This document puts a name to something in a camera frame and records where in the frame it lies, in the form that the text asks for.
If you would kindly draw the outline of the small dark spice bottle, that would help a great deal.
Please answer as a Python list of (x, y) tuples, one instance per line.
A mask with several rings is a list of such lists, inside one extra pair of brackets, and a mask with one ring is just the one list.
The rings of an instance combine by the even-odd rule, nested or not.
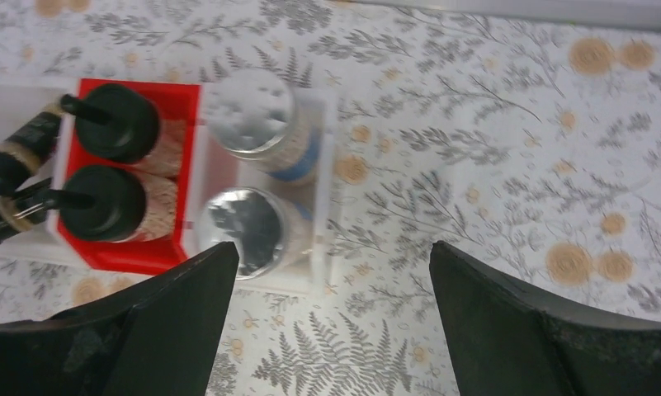
[(50, 103), (0, 143), (0, 196), (12, 195), (52, 157), (63, 116)]
[(10, 196), (0, 197), (0, 244), (45, 222), (48, 209), (40, 194), (48, 190), (51, 183), (49, 177)]

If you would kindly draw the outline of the blue-label shaker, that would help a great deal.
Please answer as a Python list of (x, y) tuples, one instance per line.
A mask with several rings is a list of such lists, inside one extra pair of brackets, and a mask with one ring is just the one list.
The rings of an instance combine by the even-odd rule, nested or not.
[(227, 152), (279, 182), (317, 172), (324, 108), (276, 74), (241, 69), (205, 87), (203, 121)]
[(296, 264), (313, 247), (312, 214), (294, 201), (253, 187), (232, 187), (210, 198), (194, 230), (200, 251), (234, 243), (238, 281)]

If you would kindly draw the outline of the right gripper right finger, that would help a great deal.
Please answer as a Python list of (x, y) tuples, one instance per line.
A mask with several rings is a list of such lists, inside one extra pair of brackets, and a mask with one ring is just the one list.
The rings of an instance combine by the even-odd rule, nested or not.
[(463, 395), (661, 395), (661, 323), (580, 304), (434, 243), (429, 271)]

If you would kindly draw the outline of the small dark spice bottle front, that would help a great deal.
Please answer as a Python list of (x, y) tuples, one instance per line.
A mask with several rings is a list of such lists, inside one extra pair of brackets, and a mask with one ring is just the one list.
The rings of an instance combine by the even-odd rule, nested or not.
[(49, 177), (10, 196), (0, 197), (0, 244), (45, 222), (48, 209), (40, 194), (48, 190), (51, 183)]

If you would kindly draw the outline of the black-cap jar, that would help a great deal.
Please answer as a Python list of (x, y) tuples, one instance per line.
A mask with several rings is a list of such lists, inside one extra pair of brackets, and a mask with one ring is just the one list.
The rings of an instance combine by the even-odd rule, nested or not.
[(178, 177), (185, 121), (166, 119), (143, 94), (109, 82), (84, 98), (64, 94), (59, 107), (75, 118), (78, 141), (90, 154), (156, 176)]
[(79, 168), (60, 190), (39, 193), (67, 233), (87, 242), (148, 242), (174, 230), (177, 184), (106, 165)]

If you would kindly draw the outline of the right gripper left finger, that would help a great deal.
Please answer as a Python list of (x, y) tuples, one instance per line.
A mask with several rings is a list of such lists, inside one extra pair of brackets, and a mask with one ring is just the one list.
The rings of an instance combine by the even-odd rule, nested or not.
[(238, 270), (219, 243), (42, 321), (0, 324), (0, 395), (202, 395)]

